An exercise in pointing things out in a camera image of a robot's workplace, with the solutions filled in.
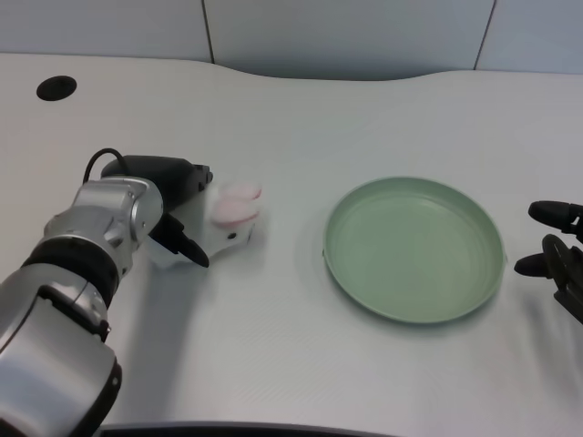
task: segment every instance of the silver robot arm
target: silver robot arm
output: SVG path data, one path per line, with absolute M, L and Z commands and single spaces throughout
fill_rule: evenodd
M 89 181 L 2 283 L 0 435 L 85 436 L 103 421 L 121 384 L 107 308 L 162 214 L 147 179 Z

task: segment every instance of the white object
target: white object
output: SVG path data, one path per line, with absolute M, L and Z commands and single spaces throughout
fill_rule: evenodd
M 58 74 L 74 77 L 77 92 L 38 100 L 38 84 Z M 139 252 L 109 309 L 107 343 L 124 378 L 107 423 L 580 435 L 583 325 L 555 302 L 552 281 L 511 266 L 553 231 L 528 216 L 530 202 L 581 200 L 583 76 L 470 71 L 359 83 L 0 55 L 0 78 L 2 278 L 69 206 L 104 145 L 269 188 L 267 232 L 261 214 L 247 247 L 210 269 L 152 269 Z M 322 258 L 330 211 L 350 189 L 391 175 L 459 188 L 494 219 L 509 268 L 483 311 L 412 329 L 334 286 Z
M 184 234 L 211 258 L 226 248 L 249 241 L 260 213 L 260 195 L 261 186 L 257 183 L 233 182 L 221 186 L 214 181 L 171 215 L 184 225 Z M 153 239 L 147 239 L 145 246 L 161 268 L 192 262 L 182 254 L 166 250 Z

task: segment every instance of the black hole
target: black hole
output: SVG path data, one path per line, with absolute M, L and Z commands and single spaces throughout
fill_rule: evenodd
M 72 95 L 77 89 L 77 81 L 69 76 L 55 76 L 47 79 L 36 89 L 36 95 L 46 102 L 56 102 Z

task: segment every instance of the gray wall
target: gray wall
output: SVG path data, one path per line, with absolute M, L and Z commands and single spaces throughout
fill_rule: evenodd
M 206 0 L 205 20 L 201 0 L 0 0 L 0 52 L 214 55 L 287 77 L 583 73 L 583 0 L 494 1 Z
M 0 0 L 0 52 L 210 61 L 200 0 Z

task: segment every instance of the white table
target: white table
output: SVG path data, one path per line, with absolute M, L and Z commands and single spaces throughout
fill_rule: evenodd
M 36 86 L 56 75 L 74 77 L 76 93 L 39 100 Z M 68 207 L 102 147 L 264 184 L 267 213 L 250 245 L 207 272 L 161 271 L 136 256 L 110 309 L 124 383 L 107 423 L 581 434 L 583 326 L 554 301 L 552 282 L 512 266 L 551 232 L 527 216 L 530 202 L 583 203 L 583 76 L 327 82 L 188 61 L 1 55 L 0 96 L 2 277 Z M 392 175 L 457 187 L 495 219 L 508 264 L 483 310 L 413 327 L 332 285 L 321 243 L 331 207 Z

